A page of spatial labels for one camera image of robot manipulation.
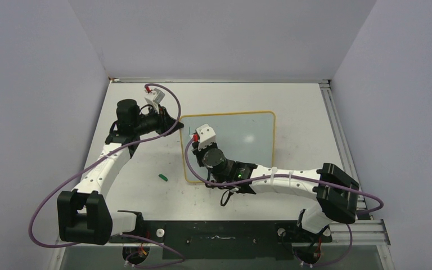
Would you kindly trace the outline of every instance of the white table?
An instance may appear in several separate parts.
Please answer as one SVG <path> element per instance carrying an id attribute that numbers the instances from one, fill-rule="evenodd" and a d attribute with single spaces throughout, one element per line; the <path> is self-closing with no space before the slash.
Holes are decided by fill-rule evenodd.
<path id="1" fill-rule="evenodd" d="M 111 83 L 103 102 L 86 165 L 94 162 L 116 120 L 116 104 L 132 98 L 146 104 L 142 83 Z M 307 170 L 341 160 L 318 84 L 163 83 L 179 98 L 182 115 L 271 110 L 276 114 L 274 165 Z M 161 103 L 172 117 L 176 103 L 167 94 Z M 153 137 L 147 134 L 144 138 Z M 158 174 L 168 177 L 165 182 Z M 284 220 L 297 219 L 312 201 L 264 193 L 232 196 L 219 206 L 223 191 L 189 184 L 183 175 L 179 133 L 141 144 L 121 170 L 106 198 L 110 211 L 143 213 L 145 220 Z"/>

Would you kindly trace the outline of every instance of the metal frame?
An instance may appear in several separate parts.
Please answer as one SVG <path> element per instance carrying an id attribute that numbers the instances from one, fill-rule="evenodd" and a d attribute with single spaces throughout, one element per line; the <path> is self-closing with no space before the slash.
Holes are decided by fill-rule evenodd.
<path id="1" fill-rule="evenodd" d="M 347 144 L 347 139 L 343 128 L 340 124 L 339 115 L 337 113 L 334 101 L 332 99 L 332 92 L 330 89 L 329 80 L 305 80 L 305 79 L 171 79 L 171 78 L 110 78 L 110 83 L 318 83 L 322 98 L 324 100 L 327 114 L 332 126 L 337 149 L 342 161 L 344 171 L 360 183 L 355 165 L 353 163 L 352 155 Z M 367 209 L 365 198 L 359 196 L 357 209 Z M 390 240 L 386 232 L 383 220 L 358 220 L 355 224 L 350 226 L 353 232 L 353 245 L 376 245 L 379 252 L 380 261 L 385 270 L 395 270 L 395 266 L 390 255 L 388 245 Z M 332 223 L 331 224 L 332 243 L 327 245 L 348 245 L 349 234 L 348 229 L 344 224 Z M 106 244 L 106 246 L 135 246 L 139 244 Z M 60 269 L 62 257 L 65 248 L 55 249 L 49 264 L 49 269 Z"/>

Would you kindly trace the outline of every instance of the small green block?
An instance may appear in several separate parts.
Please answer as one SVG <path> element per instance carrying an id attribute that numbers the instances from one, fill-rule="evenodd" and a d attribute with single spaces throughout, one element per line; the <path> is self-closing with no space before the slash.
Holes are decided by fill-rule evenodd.
<path id="1" fill-rule="evenodd" d="M 168 178 L 162 174 L 158 174 L 158 176 L 163 179 L 164 181 L 168 182 Z"/>

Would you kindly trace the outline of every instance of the gray wall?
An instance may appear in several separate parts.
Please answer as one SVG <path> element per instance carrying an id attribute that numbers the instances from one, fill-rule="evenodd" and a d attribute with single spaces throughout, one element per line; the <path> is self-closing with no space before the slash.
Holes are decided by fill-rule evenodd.
<path id="1" fill-rule="evenodd" d="M 83 166 L 107 84 L 67 1 L 0 1 L 0 269 L 47 268 L 29 218 Z M 53 200 L 41 241 L 56 240 L 56 215 Z"/>
<path id="2" fill-rule="evenodd" d="M 397 269 L 432 269 L 432 1 L 378 0 L 332 89 Z"/>
<path id="3" fill-rule="evenodd" d="M 375 0 L 70 0 L 112 77 L 328 79 Z"/>

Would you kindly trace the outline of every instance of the light blue board surface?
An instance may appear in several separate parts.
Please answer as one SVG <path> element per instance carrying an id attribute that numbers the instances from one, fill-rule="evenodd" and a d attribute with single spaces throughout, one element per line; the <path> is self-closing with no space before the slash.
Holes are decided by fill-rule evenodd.
<path id="1" fill-rule="evenodd" d="M 216 133 L 218 148 L 228 159 L 246 163 L 272 166 L 275 116 L 271 112 L 243 114 L 184 116 L 181 122 L 183 147 L 192 138 L 197 127 L 209 124 Z M 198 166 L 195 156 L 190 155 L 190 164 L 195 171 L 206 178 L 208 171 Z M 190 170 L 184 166 L 186 180 L 198 182 Z"/>

